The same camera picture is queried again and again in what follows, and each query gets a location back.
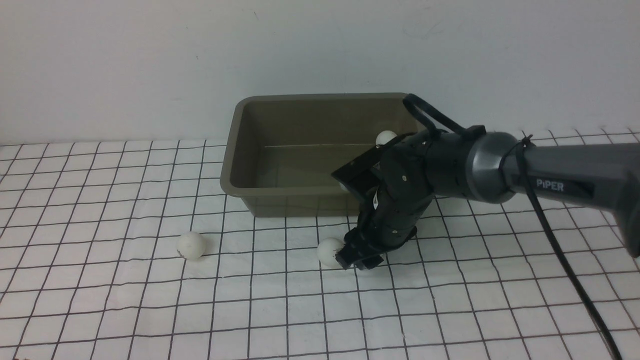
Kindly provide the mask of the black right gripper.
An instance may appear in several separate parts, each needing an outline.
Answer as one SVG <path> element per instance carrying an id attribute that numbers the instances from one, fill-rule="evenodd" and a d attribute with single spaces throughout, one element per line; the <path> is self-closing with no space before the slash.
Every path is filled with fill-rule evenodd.
<path id="1" fill-rule="evenodd" d="M 361 206 L 358 221 L 344 237 L 345 244 L 334 259 L 343 269 L 368 271 L 384 261 L 383 255 L 404 246 L 418 232 L 417 223 L 434 200 L 433 194 L 393 199 L 377 193 L 378 205 Z"/>

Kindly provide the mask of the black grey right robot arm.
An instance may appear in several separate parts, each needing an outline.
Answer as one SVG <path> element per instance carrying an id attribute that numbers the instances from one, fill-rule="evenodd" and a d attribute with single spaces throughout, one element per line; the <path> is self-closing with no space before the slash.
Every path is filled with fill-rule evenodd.
<path id="1" fill-rule="evenodd" d="M 332 174 L 359 202 L 335 258 L 345 269 L 375 268 L 418 233 L 435 197 L 501 204 L 528 191 L 610 212 L 638 258 L 639 155 L 638 143 L 535 146 L 505 132 L 394 137 Z"/>

